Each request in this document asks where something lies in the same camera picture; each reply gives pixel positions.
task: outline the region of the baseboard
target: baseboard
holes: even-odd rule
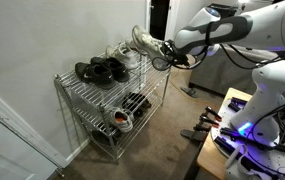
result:
[[[80,154],[82,149],[84,149],[89,144],[89,142],[90,142],[89,138],[87,138],[85,141],[83,141],[83,143],[81,143],[81,145],[78,148],[76,148],[76,150],[74,150],[73,153],[69,157],[66,158],[67,163],[70,164],[73,161],[73,159],[78,154]]]

